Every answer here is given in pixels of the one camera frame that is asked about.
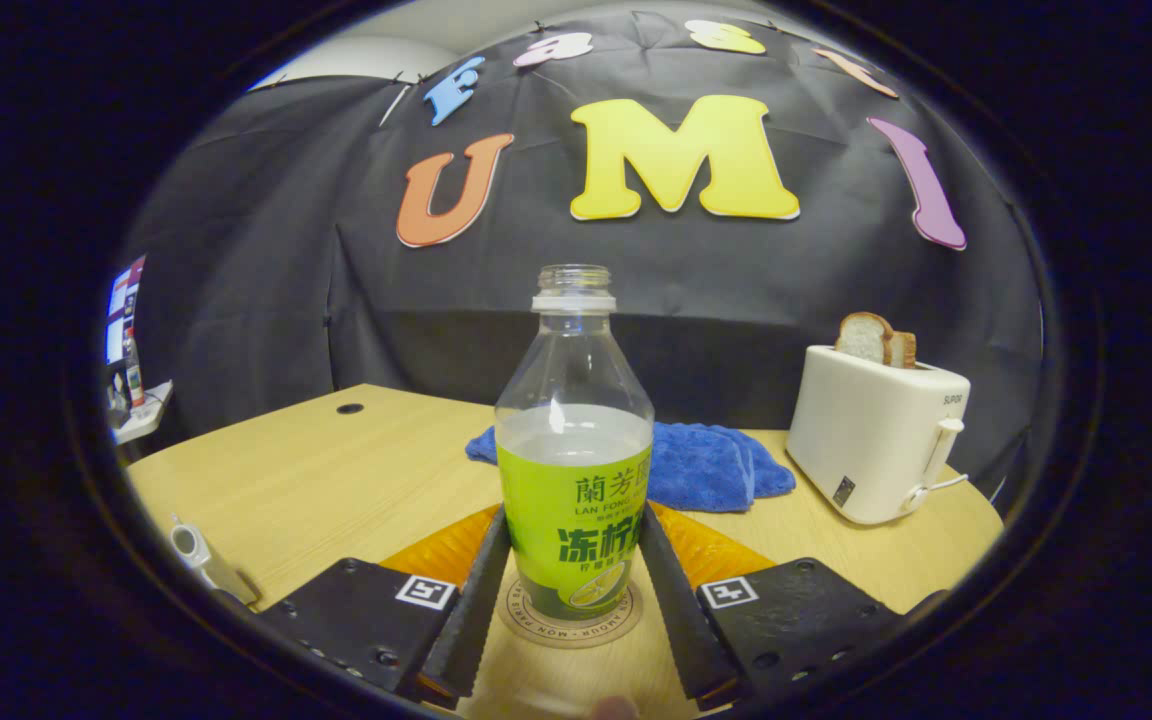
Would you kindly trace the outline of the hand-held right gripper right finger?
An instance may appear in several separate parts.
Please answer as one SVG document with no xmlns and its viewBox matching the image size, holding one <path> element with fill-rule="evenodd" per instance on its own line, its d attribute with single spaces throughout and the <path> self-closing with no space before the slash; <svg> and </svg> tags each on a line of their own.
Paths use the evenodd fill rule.
<svg viewBox="0 0 1152 720">
<path fill-rule="evenodd" d="M 690 700 L 799 700 L 908 623 L 818 559 L 773 562 L 664 505 L 639 547 Z"/>
</svg>

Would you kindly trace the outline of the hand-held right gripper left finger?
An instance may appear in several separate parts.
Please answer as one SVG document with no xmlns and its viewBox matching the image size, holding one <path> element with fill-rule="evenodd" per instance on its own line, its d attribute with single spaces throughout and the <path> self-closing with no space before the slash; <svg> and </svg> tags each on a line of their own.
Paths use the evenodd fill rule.
<svg viewBox="0 0 1152 720">
<path fill-rule="evenodd" d="M 340 559 L 283 600 L 262 624 L 316 659 L 412 702 L 473 692 L 509 558 L 499 503 L 380 562 Z"/>
</svg>

